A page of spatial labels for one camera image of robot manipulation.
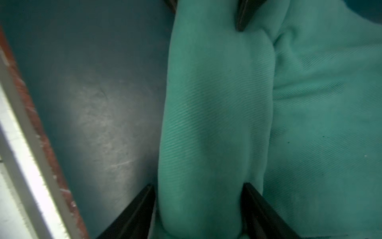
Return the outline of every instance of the teal fabric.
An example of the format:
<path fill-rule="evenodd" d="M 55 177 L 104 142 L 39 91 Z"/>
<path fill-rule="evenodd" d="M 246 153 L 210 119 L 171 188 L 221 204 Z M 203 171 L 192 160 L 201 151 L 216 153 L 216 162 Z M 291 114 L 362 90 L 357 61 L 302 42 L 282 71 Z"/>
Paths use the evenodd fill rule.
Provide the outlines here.
<path fill-rule="evenodd" d="M 179 2 L 155 236 L 240 237 L 244 182 L 302 237 L 382 236 L 382 26 L 268 0 L 239 33 L 236 7 Z"/>

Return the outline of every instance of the fabric fold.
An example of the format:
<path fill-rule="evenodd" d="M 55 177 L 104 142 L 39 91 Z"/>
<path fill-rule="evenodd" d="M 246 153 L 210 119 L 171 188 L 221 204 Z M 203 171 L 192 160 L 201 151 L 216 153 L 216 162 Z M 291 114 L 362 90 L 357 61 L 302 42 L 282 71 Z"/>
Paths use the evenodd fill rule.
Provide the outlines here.
<path fill-rule="evenodd" d="M 238 238 L 252 183 L 296 232 L 382 225 L 382 28 L 339 0 L 181 0 L 168 60 L 157 238 Z"/>

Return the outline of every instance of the green cloth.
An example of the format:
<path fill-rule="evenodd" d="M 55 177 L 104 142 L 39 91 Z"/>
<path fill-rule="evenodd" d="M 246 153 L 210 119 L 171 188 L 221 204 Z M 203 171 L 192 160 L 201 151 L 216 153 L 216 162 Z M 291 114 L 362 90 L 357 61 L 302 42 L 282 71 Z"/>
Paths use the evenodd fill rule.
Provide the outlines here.
<path fill-rule="evenodd" d="M 268 0 L 239 33 L 236 8 L 178 4 L 154 237 L 240 237 L 244 182 L 302 237 L 382 236 L 382 26 Z"/>

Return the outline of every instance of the scratched surface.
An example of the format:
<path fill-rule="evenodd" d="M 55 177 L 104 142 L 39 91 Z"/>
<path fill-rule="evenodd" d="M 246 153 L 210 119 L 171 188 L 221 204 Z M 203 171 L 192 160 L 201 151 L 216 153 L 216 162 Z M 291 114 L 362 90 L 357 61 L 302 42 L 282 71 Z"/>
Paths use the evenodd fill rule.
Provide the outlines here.
<path fill-rule="evenodd" d="M 160 0 L 19 0 L 0 20 L 95 238 L 156 181 L 173 14 Z"/>

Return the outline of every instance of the table surface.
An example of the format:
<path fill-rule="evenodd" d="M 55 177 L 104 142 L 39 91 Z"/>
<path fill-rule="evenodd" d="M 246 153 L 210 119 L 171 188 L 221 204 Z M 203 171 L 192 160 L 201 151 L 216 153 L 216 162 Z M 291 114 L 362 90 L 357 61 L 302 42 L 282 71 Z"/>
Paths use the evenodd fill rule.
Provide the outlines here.
<path fill-rule="evenodd" d="M 379 0 L 347 0 L 382 19 Z M 156 184 L 174 15 L 160 0 L 17 0 L 0 21 L 91 238 Z"/>

